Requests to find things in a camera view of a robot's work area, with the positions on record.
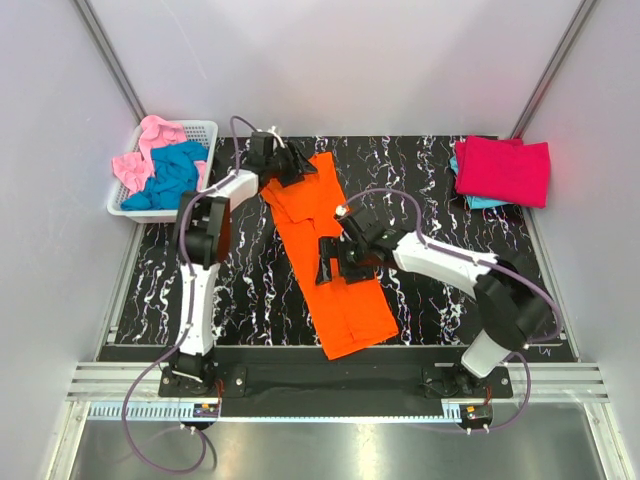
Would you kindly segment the orange t shirt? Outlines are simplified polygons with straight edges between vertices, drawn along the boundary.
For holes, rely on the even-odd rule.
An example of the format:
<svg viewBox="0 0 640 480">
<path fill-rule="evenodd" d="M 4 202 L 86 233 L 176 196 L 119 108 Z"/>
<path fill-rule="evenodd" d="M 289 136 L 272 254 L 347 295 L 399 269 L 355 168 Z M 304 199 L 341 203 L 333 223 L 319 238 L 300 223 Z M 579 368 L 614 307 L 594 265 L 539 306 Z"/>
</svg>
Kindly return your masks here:
<svg viewBox="0 0 640 480">
<path fill-rule="evenodd" d="M 398 327 L 378 280 L 349 285 L 331 258 L 331 280 L 316 283 L 319 240 L 341 234 L 334 214 L 345 195 L 331 153 L 316 154 L 311 163 L 315 174 L 287 187 L 273 179 L 261 196 L 270 206 L 324 353 L 335 360 L 396 336 Z"/>
</svg>

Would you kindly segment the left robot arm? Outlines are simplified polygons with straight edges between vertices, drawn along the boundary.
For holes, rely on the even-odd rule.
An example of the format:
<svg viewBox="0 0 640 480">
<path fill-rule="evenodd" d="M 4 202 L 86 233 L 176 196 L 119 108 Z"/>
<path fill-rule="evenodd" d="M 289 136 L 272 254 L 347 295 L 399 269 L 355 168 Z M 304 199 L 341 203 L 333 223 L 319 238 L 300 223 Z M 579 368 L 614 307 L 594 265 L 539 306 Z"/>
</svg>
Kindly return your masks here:
<svg viewBox="0 0 640 480">
<path fill-rule="evenodd" d="M 203 396 L 216 389 L 213 293 L 231 249 L 233 210 L 261 193 L 272 180 L 287 187 L 317 172 L 311 162 L 274 128 L 251 134 L 244 164 L 216 184 L 183 195 L 174 240 L 182 278 L 182 305 L 176 345 L 163 370 L 163 386 Z"/>
</svg>

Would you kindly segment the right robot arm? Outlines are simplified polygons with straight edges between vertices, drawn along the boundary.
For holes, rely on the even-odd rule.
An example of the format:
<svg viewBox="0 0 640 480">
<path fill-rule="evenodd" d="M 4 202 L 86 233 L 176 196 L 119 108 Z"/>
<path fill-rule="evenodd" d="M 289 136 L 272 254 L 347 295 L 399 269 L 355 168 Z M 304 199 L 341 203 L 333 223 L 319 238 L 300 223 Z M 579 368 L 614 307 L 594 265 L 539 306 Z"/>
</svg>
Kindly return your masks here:
<svg viewBox="0 0 640 480">
<path fill-rule="evenodd" d="M 529 344 L 552 317 L 547 291 L 527 277 L 516 254 L 475 253 L 419 230 L 386 227 L 363 208 L 339 208 L 334 218 L 341 231 L 318 241 L 316 284 L 332 280 L 333 265 L 348 284 L 371 280 L 376 268 L 389 267 L 438 280 L 475 301 L 481 331 L 458 363 L 426 379 L 436 398 L 486 394 L 495 368 Z"/>
</svg>

